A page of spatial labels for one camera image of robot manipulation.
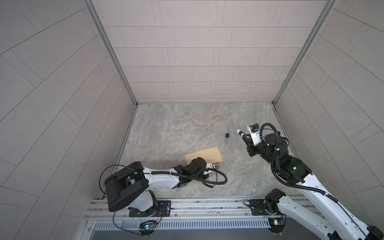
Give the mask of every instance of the cardboard sheet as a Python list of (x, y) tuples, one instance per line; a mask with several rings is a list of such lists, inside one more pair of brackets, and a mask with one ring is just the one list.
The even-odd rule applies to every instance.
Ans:
[(185, 155), (185, 160), (187, 164), (190, 164), (195, 158), (201, 157), (205, 160), (206, 163), (222, 162), (223, 159), (218, 151), (217, 147), (205, 149), (202, 151), (189, 153)]

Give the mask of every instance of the ventilation grille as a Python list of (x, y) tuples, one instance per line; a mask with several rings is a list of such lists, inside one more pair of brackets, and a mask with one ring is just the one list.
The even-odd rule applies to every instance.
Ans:
[[(117, 226), (137, 230), (143, 220), (115, 220)], [(217, 219), (163, 219), (157, 230), (219, 229), (219, 228), (270, 228), (268, 218), (217, 218)], [(96, 221), (94, 230), (118, 230), (112, 221)]]

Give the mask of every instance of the tiled wall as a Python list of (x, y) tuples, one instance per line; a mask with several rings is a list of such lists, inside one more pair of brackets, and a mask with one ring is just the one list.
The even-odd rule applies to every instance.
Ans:
[(0, 1), (0, 238), (70, 239), (133, 108), (81, 0)]
[(339, 0), (277, 108), (302, 160), (384, 229), (384, 2)]
[(325, 1), (93, 0), (138, 102), (272, 101)]

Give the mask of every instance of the robotic arm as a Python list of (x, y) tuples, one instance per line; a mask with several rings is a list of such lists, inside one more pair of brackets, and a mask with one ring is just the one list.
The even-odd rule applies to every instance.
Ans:
[[(272, 134), (263, 137), (264, 127), (269, 126)], [(282, 184), (299, 189), (324, 215), (317, 216), (296, 204), (284, 192), (274, 189), (266, 197), (266, 210), (269, 213), (281, 212), (311, 230), (320, 239), (383, 239), (383, 233), (377, 227), (368, 227), (321, 184), (311, 169), (300, 159), (288, 154), (288, 140), (270, 123), (249, 125), (250, 134), (238, 130), (247, 145), (249, 156), (260, 155), (271, 165), (273, 175)]]
[[(117, 171), (104, 181), (110, 212), (121, 210), (128, 206), (137, 209), (143, 217), (152, 216), (158, 207), (156, 197), (148, 188), (179, 188), (190, 181), (197, 180), (204, 185), (225, 184), (227, 177), (218, 170), (217, 163), (207, 164), (198, 157), (186, 166), (178, 165), (168, 170), (154, 170), (143, 167), (141, 162), (134, 162)], [(217, 172), (224, 176), (222, 182), (206, 180), (210, 172)]]

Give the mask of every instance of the marble floor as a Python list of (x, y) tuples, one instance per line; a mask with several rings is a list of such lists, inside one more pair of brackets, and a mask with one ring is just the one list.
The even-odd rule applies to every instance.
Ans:
[[(261, 126), (265, 122), (281, 131), (270, 103), (141, 104), (120, 164), (141, 161), (144, 167), (169, 169), (186, 165), (185, 154), (218, 147), (223, 158), (220, 170), (228, 177), (226, 184), (208, 188), (191, 181), (178, 189), (154, 189), (156, 197), (255, 196), (274, 188), (288, 195), (300, 194), (279, 183), (259, 155), (250, 157), (236, 133), (237, 129), (247, 130), (248, 124)], [(209, 180), (216, 180), (216, 175), (211, 174)]]

